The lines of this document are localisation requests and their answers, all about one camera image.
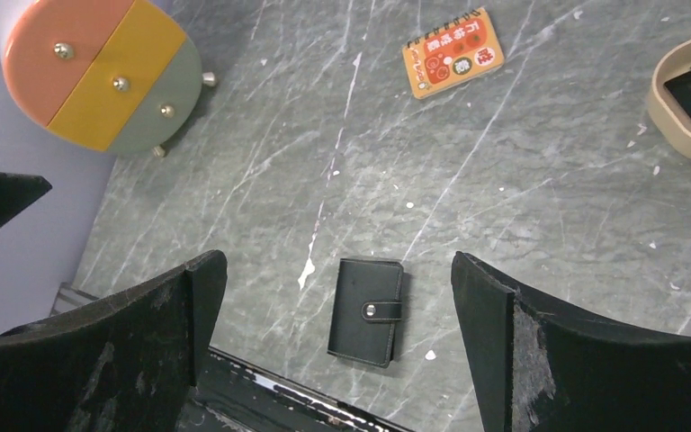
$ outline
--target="notebook spiral binding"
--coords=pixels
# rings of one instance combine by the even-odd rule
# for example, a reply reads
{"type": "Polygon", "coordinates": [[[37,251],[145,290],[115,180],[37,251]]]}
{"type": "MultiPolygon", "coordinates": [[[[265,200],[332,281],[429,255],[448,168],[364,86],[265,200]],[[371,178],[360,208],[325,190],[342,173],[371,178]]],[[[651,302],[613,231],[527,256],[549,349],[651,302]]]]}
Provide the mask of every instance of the notebook spiral binding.
{"type": "MultiPolygon", "coordinates": [[[[475,9],[475,10],[472,10],[470,12],[463,13],[462,15],[454,18],[451,21],[444,22],[444,30],[449,30],[450,28],[452,28],[452,25],[455,25],[455,26],[460,25],[460,23],[470,20],[473,16],[480,16],[480,12],[478,12],[478,10],[475,9]]],[[[441,27],[435,27],[432,31],[425,33],[425,40],[427,41],[428,39],[430,39],[431,34],[433,36],[437,36],[440,31],[441,31],[441,27]]],[[[422,38],[423,37],[420,36],[420,37],[415,38],[413,40],[407,41],[407,48],[411,48],[412,44],[419,45],[419,43],[422,41],[422,38]]]]}

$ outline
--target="beige tray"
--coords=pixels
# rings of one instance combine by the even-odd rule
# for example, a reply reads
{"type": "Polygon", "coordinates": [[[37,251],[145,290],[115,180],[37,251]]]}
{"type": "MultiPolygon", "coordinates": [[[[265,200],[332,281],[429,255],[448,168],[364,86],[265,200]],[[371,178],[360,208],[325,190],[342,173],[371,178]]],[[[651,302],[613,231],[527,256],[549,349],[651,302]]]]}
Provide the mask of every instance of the beige tray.
{"type": "Polygon", "coordinates": [[[655,68],[651,92],[648,94],[648,113],[663,136],[682,155],[691,158],[691,120],[663,83],[678,77],[691,68],[691,40],[679,45],[664,56],[655,68]]]}

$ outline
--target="tabletop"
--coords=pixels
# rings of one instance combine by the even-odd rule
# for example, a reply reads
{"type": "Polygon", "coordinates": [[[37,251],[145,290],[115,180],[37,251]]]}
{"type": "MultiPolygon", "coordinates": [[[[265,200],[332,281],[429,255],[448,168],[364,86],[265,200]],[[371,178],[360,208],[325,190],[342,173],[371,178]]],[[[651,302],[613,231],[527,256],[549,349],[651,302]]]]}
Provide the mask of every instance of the tabletop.
{"type": "Polygon", "coordinates": [[[217,248],[212,344],[417,431],[482,431],[457,250],[579,307],[691,335],[691,161],[646,114],[691,2],[495,0],[506,63],[419,101],[401,46],[463,0],[176,0],[205,90],[165,159],[119,157],[75,285],[108,295],[217,248]],[[402,262],[395,361],[327,355],[338,261],[402,262]]]}

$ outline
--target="mini drawer cabinet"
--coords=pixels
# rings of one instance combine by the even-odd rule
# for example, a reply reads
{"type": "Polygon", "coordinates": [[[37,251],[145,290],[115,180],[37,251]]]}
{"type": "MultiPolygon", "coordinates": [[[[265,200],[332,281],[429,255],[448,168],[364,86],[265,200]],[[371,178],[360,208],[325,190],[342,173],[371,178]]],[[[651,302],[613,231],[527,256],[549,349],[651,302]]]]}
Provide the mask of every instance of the mini drawer cabinet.
{"type": "Polygon", "coordinates": [[[34,122],[79,146],[153,149],[192,111],[202,85],[193,42],[149,0],[0,0],[9,93],[34,122]]]}

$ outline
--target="wallet strap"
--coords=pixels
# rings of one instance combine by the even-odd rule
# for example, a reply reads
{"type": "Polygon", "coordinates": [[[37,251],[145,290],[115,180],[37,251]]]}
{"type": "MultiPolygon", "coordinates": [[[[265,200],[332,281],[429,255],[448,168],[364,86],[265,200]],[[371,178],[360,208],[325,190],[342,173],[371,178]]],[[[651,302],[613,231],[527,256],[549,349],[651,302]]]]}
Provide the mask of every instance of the wallet strap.
{"type": "Polygon", "coordinates": [[[368,301],[362,306],[362,318],[367,322],[401,321],[401,302],[368,301]]]}

